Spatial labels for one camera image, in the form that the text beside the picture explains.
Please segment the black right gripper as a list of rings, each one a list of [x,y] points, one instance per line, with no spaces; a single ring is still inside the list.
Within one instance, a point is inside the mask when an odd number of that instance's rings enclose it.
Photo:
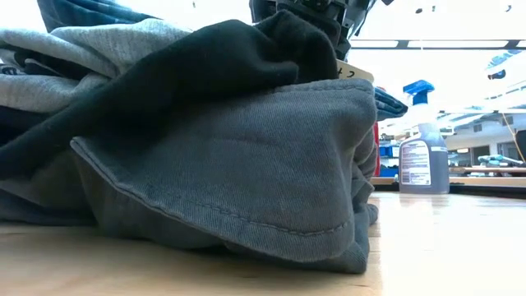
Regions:
[[[376,0],[249,0],[251,18],[259,22],[286,10],[324,31],[339,60],[346,61],[349,40],[358,35]]]

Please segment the black garment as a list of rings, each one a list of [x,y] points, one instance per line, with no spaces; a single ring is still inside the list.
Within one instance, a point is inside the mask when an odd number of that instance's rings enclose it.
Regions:
[[[328,37],[291,12],[256,25],[209,25],[73,95],[66,108],[0,146],[0,180],[33,173],[73,137],[111,121],[142,125],[184,105],[337,76]]]

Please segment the dark grey pants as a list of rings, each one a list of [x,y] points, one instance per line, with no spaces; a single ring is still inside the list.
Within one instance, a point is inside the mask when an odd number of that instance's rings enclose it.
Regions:
[[[316,81],[75,137],[0,180],[0,220],[361,274],[377,217],[374,94],[363,79]]]

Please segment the light grey sweatshirt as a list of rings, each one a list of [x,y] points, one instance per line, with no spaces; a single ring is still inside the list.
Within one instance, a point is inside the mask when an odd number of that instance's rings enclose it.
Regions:
[[[54,113],[189,33],[159,19],[50,33],[0,29],[0,106]]]

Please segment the blue denim jeans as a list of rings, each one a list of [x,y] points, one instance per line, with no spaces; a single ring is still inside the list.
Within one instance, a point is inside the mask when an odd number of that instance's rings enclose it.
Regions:
[[[114,0],[36,0],[48,32],[66,26],[135,24],[152,16],[121,6]],[[378,119],[401,118],[408,106],[375,88]]]

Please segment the beige paper tag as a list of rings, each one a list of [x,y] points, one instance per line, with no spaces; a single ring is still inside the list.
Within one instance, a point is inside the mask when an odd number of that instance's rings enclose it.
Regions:
[[[374,76],[370,72],[338,59],[336,62],[339,79],[363,79],[371,83],[374,82]]]

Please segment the red plastic bin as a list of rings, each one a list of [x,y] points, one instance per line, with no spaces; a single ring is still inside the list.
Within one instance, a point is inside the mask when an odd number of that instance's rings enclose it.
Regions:
[[[376,158],[375,158],[375,171],[373,177],[379,177],[381,173],[381,164],[380,164],[380,136],[379,136],[379,124],[376,122],[373,126],[374,132],[374,142],[376,148]]]

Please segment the spray bottle with blue trigger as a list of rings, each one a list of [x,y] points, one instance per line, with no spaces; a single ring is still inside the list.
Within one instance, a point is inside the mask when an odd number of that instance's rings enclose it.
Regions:
[[[399,191],[410,194],[446,194],[450,191],[448,149],[436,120],[436,111],[428,103],[435,89],[428,81],[415,81],[403,88],[410,95],[408,110],[418,134],[399,146]]]

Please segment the teal grey device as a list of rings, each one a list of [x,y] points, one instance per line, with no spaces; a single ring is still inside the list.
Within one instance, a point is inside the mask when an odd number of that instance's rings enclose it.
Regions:
[[[526,167],[521,160],[514,160],[503,155],[481,155],[478,161],[486,167]]]

